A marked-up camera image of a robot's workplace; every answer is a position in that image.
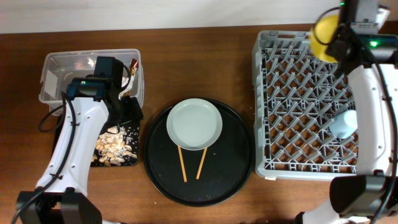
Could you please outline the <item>yellow bowl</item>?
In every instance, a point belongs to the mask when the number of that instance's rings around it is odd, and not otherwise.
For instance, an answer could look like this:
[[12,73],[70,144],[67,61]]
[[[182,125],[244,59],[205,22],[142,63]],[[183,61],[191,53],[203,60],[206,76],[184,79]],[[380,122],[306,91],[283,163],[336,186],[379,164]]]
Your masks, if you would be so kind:
[[338,27],[338,15],[330,15],[322,17],[314,28],[310,29],[310,49],[312,54],[319,60],[328,63],[336,63],[337,61],[326,54],[327,46],[319,43],[329,43],[332,40],[333,34]]

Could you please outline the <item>brown snack wrapper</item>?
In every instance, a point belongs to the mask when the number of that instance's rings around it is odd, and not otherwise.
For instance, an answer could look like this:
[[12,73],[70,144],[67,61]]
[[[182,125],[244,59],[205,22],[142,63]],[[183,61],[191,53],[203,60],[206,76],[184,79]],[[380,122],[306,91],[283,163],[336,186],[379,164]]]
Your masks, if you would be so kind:
[[130,69],[131,76],[134,77],[139,69],[139,61],[133,58],[131,60],[129,69]]

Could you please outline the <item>grey plate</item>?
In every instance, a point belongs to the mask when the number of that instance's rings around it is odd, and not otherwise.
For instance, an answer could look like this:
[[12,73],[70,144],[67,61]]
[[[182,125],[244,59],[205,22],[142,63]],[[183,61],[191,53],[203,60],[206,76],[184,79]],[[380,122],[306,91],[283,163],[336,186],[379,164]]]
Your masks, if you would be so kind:
[[219,109],[210,101],[189,98],[172,107],[166,128],[176,145],[189,151],[200,151],[218,140],[223,120]]

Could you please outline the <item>wooden chopstick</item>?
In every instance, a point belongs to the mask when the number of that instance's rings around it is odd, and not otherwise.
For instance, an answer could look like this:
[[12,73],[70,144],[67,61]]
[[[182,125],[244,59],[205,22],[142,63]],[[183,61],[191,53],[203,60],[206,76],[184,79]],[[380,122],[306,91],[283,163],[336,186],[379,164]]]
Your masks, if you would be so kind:
[[198,166],[197,175],[196,175],[196,179],[197,180],[200,179],[201,171],[202,171],[202,168],[203,168],[203,164],[204,164],[204,161],[205,161],[207,150],[208,150],[207,147],[203,149],[203,153],[202,153],[202,156],[201,156],[200,164]]
[[185,171],[185,164],[183,161],[183,155],[182,155],[182,148],[180,146],[178,147],[178,155],[179,155],[179,160],[180,160],[180,166],[182,170],[182,175],[183,175],[183,181],[186,183],[187,182],[187,176],[186,176],[186,171]]

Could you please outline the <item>blue cup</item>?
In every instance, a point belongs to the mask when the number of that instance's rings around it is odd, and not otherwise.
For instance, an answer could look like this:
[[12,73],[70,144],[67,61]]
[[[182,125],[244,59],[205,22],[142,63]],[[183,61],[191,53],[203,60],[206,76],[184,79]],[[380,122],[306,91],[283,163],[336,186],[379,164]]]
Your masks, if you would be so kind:
[[329,126],[330,132],[340,139],[351,136],[358,128],[357,112],[347,110],[333,118],[334,122]]

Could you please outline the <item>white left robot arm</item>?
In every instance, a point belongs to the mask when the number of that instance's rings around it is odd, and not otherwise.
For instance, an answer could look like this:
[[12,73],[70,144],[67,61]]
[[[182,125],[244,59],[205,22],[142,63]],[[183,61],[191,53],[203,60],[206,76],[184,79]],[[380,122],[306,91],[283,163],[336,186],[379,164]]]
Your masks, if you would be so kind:
[[35,190],[22,191],[12,222],[105,223],[87,197],[98,136],[130,115],[134,101],[120,97],[121,77],[74,78],[63,98],[63,125],[52,158]]

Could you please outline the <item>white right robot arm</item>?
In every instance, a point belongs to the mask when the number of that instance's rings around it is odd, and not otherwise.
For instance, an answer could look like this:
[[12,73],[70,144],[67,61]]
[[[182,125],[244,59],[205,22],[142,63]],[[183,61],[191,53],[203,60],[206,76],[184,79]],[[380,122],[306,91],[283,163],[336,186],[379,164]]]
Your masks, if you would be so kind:
[[356,32],[348,23],[317,22],[310,47],[337,62],[353,91],[358,124],[357,174],[336,177],[329,199],[299,213],[296,223],[348,223],[397,215],[397,36],[372,25]]

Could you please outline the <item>grey dishwasher rack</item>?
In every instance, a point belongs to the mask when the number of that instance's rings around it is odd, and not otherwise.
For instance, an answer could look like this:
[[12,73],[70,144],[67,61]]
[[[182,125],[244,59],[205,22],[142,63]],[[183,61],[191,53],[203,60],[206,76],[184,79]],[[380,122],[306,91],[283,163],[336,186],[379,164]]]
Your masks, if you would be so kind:
[[358,129],[333,135],[333,118],[356,110],[347,76],[312,55],[308,32],[264,30],[252,50],[255,170],[268,179],[330,181],[357,174]]

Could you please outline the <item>clear plastic waste bin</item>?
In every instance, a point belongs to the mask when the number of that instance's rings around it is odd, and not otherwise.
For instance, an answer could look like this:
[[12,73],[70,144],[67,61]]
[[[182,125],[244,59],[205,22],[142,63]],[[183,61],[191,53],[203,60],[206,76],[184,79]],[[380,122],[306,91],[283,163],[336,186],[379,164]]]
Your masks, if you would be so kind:
[[103,49],[54,52],[46,56],[40,82],[42,84],[39,100],[49,106],[49,110],[62,105],[61,92],[75,77],[86,77],[95,69],[98,56],[115,57],[130,66],[134,58],[139,61],[139,69],[125,93],[136,97],[140,106],[144,106],[144,69],[141,53],[137,49]]

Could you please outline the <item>round black serving tray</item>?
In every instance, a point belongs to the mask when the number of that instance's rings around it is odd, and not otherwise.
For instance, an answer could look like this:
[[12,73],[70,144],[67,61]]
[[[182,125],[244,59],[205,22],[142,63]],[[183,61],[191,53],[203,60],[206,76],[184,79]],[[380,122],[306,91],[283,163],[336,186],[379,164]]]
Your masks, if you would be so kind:
[[208,148],[200,179],[196,179],[203,151],[182,149],[187,182],[183,181],[178,147],[166,129],[171,107],[164,109],[147,130],[143,161],[155,188],[167,198],[193,207],[221,203],[246,183],[254,163],[254,141],[244,120],[232,107],[211,101],[221,113],[223,129]]

